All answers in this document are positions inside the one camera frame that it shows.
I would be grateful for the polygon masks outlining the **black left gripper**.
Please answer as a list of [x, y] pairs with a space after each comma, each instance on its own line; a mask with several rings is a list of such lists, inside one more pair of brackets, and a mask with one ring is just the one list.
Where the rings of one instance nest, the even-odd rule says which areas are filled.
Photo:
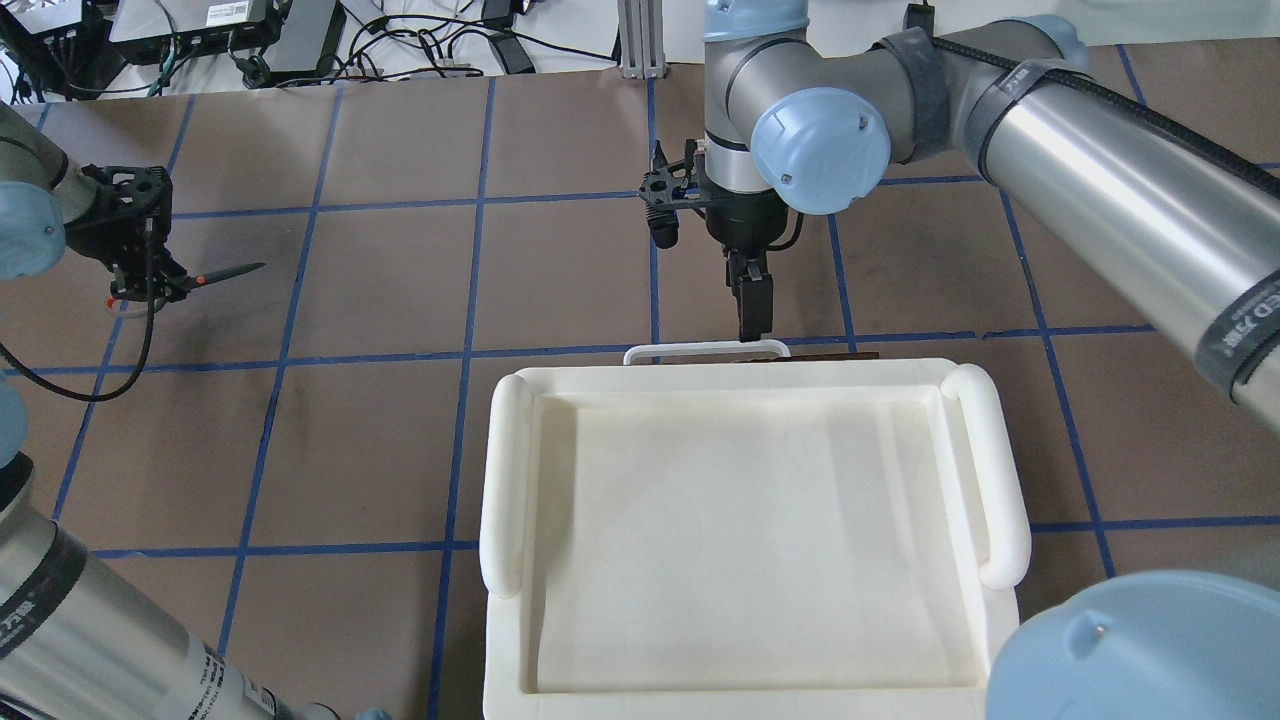
[[79, 219], [79, 252], [111, 273], [115, 300], [177, 299], [177, 261], [166, 249], [173, 184], [164, 167], [81, 168], [97, 184]]

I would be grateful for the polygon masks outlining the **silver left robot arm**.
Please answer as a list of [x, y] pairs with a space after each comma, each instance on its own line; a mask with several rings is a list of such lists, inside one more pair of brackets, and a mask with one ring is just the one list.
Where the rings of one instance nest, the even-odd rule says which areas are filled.
[[[132, 389], [148, 364], [159, 310], [255, 270], [193, 275], [168, 247], [172, 177], [164, 167], [78, 165], [20, 113], [3, 108], [3, 279], [55, 268], [67, 251], [110, 275], [106, 307], [145, 320], [140, 356], [110, 391], [60, 386], [9, 347], [3, 361], [87, 406]], [[334, 719], [292, 705], [238, 669], [91, 552], [33, 502], [29, 414], [3, 386], [3, 716], [5, 719]]]

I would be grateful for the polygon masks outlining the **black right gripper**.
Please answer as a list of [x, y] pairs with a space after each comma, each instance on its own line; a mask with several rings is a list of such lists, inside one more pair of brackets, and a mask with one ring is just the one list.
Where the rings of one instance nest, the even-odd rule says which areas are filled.
[[739, 340], [756, 342], [773, 332], [774, 286], [768, 272], [748, 270], [788, 224], [790, 208], [773, 190], [735, 192], [705, 186], [705, 225], [724, 246], [724, 284], [739, 296]]

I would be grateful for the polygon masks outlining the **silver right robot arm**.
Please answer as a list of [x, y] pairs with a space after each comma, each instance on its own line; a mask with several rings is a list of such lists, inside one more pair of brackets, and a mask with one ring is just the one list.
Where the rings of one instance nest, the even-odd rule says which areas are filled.
[[[827, 215], [890, 163], [947, 149], [1103, 277], [1230, 402], [1277, 427], [1277, 178], [1097, 85], [1055, 15], [856, 56], [808, 41], [805, 1], [704, 5], [704, 190], [735, 211]], [[989, 719], [1275, 719], [1277, 591], [1142, 571], [1024, 623]]]

